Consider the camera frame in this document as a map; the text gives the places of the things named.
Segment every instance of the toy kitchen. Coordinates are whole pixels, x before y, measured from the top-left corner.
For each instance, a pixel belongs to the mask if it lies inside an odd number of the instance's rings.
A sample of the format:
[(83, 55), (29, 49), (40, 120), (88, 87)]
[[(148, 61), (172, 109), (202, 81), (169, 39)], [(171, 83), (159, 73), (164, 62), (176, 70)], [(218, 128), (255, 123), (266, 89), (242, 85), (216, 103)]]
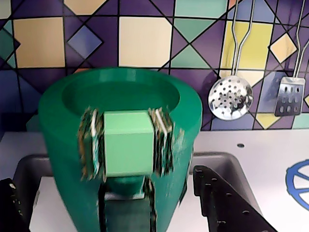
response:
[(309, 0), (0, 1), (0, 232), (309, 231), (308, 46)]

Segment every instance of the yellow tile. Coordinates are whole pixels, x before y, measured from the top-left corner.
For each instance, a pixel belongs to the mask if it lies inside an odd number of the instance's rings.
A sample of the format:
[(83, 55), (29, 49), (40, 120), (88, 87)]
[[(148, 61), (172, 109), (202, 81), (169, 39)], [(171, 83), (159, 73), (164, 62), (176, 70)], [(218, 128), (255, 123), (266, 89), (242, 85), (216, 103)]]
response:
[(64, 0), (76, 15), (92, 15), (107, 0)]
[(309, 106), (309, 96), (307, 96), (307, 97), (305, 98), (305, 102), (306, 102), (306, 104)]
[(62, 17), (14, 20), (18, 68), (64, 67)]
[(277, 60), (282, 63), (291, 54), (293, 54), (297, 48), (295, 47), (288, 33), (285, 33), (270, 46), (270, 50), (277, 58)]
[(172, 25), (161, 17), (120, 17), (119, 66), (160, 68), (169, 60)]
[[(237, 41), (240, 43), (248, 30), (249, 23), (236, 22), (235, 32)], [(263, 70), (266, 65), (268, 46), (271, 39), (273, 25), (263, 23), (253, 23), (251, 33), (243, 45), (240, 55), (240, 69)], [(221, 59), (221, 68), (232, 68), (234, 39), (232, 35), (232, 22), (228, 21), (225, 30), (225, 41)]]
[[(229, 75), (231, 75), (230, 70), (220, 70), (219, 76), (221, 78), (227, 77)], [(250, 86), (253, 87), (256, 83), (263, 79), (264, 71), (238, 70), (237, 76), (247, 80)]]
[(257, 113), (256, 120), (261, 124), (264, 129), (268, 129), (271, 125), (277, 122), (281, 117), (276, 117), (274, 114)]

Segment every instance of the tiled backsplash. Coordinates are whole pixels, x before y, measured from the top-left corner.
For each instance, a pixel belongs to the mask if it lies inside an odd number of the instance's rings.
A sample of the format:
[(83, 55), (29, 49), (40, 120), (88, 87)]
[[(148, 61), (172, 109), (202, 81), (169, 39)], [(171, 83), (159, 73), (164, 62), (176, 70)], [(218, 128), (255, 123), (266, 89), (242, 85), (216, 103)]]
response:
[[(203, 130), (309, 128), (309, 81), (303, 113), (275, 117), (280, 79), (297, 55), (301, 0), (256, 0), (252, 32), (238, 75), (254, 91), (250, 112), (235, 121), (213, 118), (207, 96), (230, 74), (235, 0), (1, 0), (0, 136), (25, 130), (41, 94), (56, 80), (88, 68), (133, 66), (174, 75), (190, 84), (204, 105)], [(252, 0), (242, 0), (236, 23), (240, 41)], [(309, 0), (300, 29), (309, 39)], [(307, 78), (309, 50), (301, 64)]]

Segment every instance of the white countertop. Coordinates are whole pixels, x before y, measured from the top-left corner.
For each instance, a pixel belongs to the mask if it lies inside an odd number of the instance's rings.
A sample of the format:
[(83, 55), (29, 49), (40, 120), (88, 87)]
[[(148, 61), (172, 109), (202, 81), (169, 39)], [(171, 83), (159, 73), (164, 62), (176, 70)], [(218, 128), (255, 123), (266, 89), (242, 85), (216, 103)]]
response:
[[(288, 194), (285, 175), (287, 168), (309, 159), (308, 137), (309, 130), (204, 131), (198, 135), (194, 148), (195, 152), (233, 154), (244, 170), (265, 219), (278, 232), (307, 232), (309, 210)], [(46, 153), (40, 133), (6, 133), (0, 142), (0, 179), (13, 177), (22, 157), (39, 153)], [(302, 173), (309, 176), (309, 167), (304, 167)], [(309, 188), (309, 180), (295, 178), (294, 185)], [(189, 195), (185, 197), (188, 199), (181, 207), (194, 204)], [(181, 214), (179, 212), (177, 217), (182, 218)]]

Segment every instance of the gray sink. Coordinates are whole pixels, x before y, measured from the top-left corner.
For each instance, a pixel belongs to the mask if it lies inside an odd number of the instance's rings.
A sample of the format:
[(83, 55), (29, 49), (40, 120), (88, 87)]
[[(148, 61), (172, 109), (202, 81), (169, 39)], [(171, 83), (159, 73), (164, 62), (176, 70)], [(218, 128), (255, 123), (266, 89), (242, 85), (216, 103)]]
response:
[[(192, 158), (191, 174), (196, 165), (204, 165), (216, 171), (261, 213), (244, 172), (233, 155), (227, 153), (195, 153)], [(30, 155), (22, 158), (14, 174), (13, 181), (17, 186), (19, 199), (22, 202), (23, 218), (28, 225), (42, 176), (53, 176), (47, 155)]]
[(213, 169), (225, 179), (257, 212), (261, 213), (247, 178), (237, 158), (223, 152), (198, 152), (192, 158), (190, 174), (196, 165), (204, 165)]

